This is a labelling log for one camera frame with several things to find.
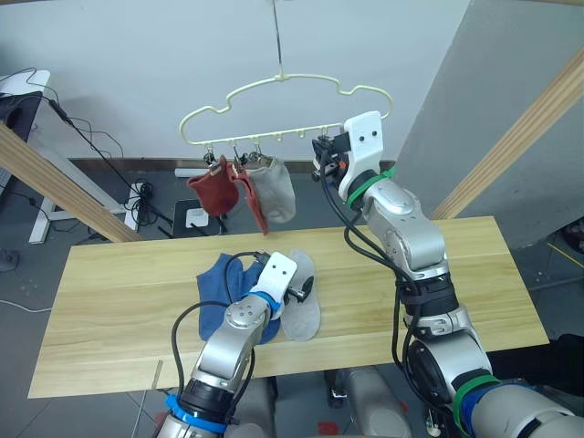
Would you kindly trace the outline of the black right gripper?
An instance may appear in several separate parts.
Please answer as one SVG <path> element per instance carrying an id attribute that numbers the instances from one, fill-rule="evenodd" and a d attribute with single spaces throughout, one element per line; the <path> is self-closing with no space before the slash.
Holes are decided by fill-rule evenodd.
<path id="1" fill-rule="evenodd" d="M 349 166 L 349 134 L 344 132 L 335 137 L 322 135 L 312 140 L 312 147 L 316 157 L 312 161 L 312 180 L 319 182 L 326 174 L 334 181 L 341 181 Z"/>

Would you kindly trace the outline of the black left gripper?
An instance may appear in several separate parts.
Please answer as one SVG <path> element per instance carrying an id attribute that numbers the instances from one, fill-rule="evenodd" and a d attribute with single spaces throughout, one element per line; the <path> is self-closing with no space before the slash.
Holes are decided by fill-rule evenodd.
<path id="1" fill-rule="evenodd" d="M 312 292 L 313 285 L 314 277 L 309 276 L 303 283 L 302 287 L 288 287 L 285 293 L 285 303 L 287 304 L 292 297 L 297 303 L 303 303 L 306 300 L 307 295 Z"/>

